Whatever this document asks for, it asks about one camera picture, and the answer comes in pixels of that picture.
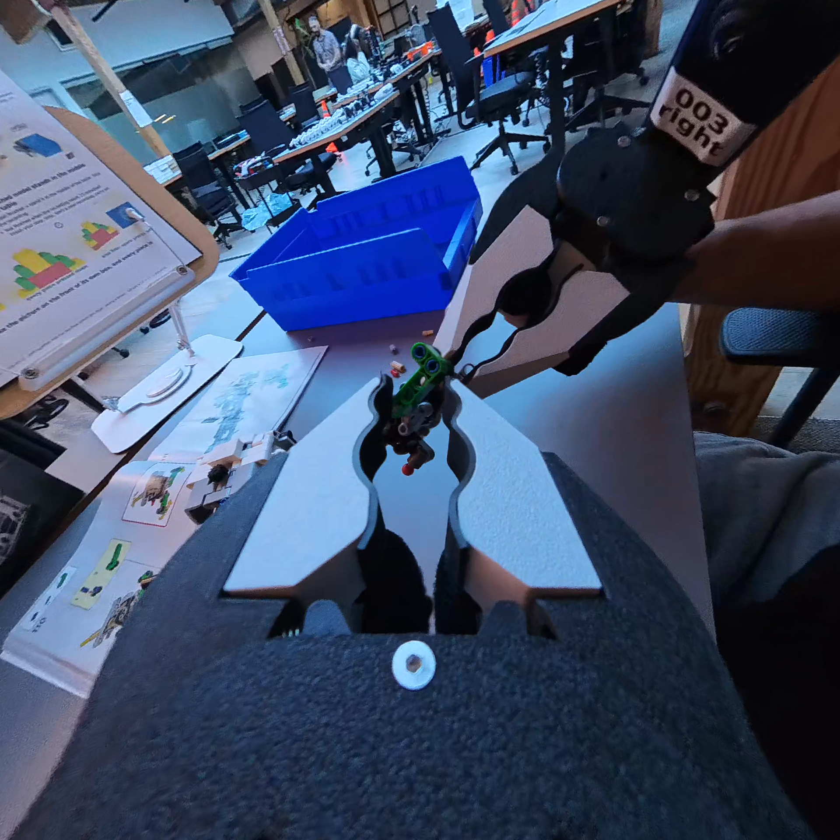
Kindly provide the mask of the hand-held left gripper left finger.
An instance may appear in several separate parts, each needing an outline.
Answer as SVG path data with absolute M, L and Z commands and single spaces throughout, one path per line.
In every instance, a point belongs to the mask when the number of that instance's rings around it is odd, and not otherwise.
M 352 604 L 375 534 L 391 380 L 366 382 L 288 454 L 223 586 L 227 596 Z

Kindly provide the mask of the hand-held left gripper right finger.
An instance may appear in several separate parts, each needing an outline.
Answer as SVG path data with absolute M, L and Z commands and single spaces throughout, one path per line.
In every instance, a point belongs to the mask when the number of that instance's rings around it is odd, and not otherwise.
M 455 579 L 479 607 L 595 597 L 602 582 L 542 452 L 460 381 L 446 385 Z

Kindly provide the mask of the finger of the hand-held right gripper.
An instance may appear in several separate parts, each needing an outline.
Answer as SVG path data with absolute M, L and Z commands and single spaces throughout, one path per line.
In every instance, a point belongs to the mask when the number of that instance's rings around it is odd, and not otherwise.
M 553 249 L 550 221 L 524 207 L 482 256 L 467 265 L 436 331 L 435 349 L 447 360 L 458 361 L 469 342 L 493 323 L 508 282 L 540 266 Z
M 517 329 L 490 359 L 466 364 L 459 380 L 485 398 L 552 369 L 628 298 L 629 291 L 613 275 L 576 267 L 537 324 Z

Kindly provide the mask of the white black lego truck model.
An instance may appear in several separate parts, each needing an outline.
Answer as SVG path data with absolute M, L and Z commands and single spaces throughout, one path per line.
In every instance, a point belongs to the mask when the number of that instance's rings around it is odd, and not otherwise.
M 233 439 L 199 458 L 189 475 L 184 512 L 196 525 L 203 524 L 251 477 L 279 453 L 297 444 L 292 432 L 269 431 L 251 439 Z

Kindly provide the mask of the lego gear subassembly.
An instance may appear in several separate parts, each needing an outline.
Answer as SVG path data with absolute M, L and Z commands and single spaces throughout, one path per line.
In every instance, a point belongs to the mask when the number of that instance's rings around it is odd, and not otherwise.
M 443 419 L 446 384 L 447 380 L 432 391 L 427 400 L 410 416 L 393 418 L 391 406 L 384 426 L 383 439 L 394 454 L 405 458 L 402 465 L 404 476 L 414 475 L 435 457 L 434 449 L 427 442 L 427 438 Z

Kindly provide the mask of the green lego angle beam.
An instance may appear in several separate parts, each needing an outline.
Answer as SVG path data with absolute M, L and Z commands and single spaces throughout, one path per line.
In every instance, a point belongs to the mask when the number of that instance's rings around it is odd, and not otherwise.
M 432 354 L 440 359 L 441 368 L 435 375 L 428 375 L 424 369 L 424 361 L 417 364 L 417 370 L 401 386 L 392 399 L 392 417 L 407 417 L 427 400 L 432 391 L 443 385 L 452 374 L 452 364 L 439 353 L 428 346 L 428 355 Z

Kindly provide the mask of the person's right forearm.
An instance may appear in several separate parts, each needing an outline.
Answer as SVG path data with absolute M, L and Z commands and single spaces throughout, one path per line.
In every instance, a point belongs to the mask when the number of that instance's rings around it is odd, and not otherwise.
M 672 301 L 837 312 L 839 192 L 721 221 L 687 256 Z

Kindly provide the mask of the dark lego set box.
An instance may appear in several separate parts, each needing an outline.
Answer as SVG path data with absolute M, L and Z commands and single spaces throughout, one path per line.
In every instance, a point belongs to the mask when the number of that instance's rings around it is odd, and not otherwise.
M 13 419 L 1 422 L 1 595 L 37 561 L 83 497 L 47 472 L 65 451 Z

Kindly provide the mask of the blue plastic bin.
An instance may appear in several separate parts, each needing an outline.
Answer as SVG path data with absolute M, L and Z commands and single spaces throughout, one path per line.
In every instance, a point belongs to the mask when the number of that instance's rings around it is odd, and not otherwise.
M 456 156 L 296 211 L 230 276 L 287 332 L 443 310 L 481 217 Z

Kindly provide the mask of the open instruction booklet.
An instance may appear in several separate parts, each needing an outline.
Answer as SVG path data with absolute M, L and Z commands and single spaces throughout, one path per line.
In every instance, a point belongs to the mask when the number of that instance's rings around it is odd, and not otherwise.
M 150 458 L 110 480 L 75 552 L 6 635 L 2 661 L 89 697 L 119 630 L 199 527 L 184 512 L 198 460 L 230 440 L 281 431 L 326 351 L 232 361 Z

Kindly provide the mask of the black office chair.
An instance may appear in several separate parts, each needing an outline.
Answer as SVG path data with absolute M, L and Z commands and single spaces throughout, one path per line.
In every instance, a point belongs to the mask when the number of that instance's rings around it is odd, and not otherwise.
M 530 143 L 541 144 L 543 152 L 551 148 L 550 138 L 546 135 L 510 133 L 506 130 L 506 120 L 518 124 L 522 104 L 537 97 L 537 74 L 528 70 L 515 71 L 483 87 L 480 75 L 483 58 L 470 52 L 469 42 L 460 31 L 449 5 L 429 12 L 427 19 L 448 74 L 455 83 L 458 126 L 464 131 L 481 123 L 497 126 L 497 136 L 477 154 L 470 170 L 479 168 L 495 151 L 501 151 L 509 160 L 510 173 L 518 175 L 511 143 L 519 144 L 524 150 Z

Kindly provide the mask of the background desk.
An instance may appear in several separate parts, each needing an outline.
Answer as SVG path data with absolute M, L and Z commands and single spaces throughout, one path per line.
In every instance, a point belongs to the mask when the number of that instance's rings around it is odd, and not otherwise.
M 564 69 L 562 52 L 565 40 L 586 22 L 600 22 L 607 63 L 613 60 L 613 25 L 618 1 L 548 1 L 520 23 L 492 39 L 482 51 L 485 58 L 512 51 L 528 53 L 547 47 L 549 98 L 549 136 L 552 151 L 565 154 Z

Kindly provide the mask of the person's grey trousers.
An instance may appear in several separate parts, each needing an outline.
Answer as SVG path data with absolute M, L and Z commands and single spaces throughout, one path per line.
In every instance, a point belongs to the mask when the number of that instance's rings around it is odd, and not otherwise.
M 768 601 L 838 548 L 838 454 L 703 432 L 694 446 L 716 608 Z

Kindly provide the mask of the printed instruction sheet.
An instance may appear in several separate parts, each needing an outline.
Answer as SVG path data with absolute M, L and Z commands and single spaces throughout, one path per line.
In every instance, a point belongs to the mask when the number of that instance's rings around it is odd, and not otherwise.
M 47 381 L 201 251 L 2 73 L 1 383 Z

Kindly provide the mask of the wooden post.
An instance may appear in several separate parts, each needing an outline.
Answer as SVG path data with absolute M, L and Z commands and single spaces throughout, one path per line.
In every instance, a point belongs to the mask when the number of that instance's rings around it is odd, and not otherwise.
M 839 61 L 836 59 L 721 177 L 717 221 L 747 217 L 838 188 Z M 680 306 L 691 424 L 747 436 L 782 372 L 728 362 L 719 348 L 732 306 Z

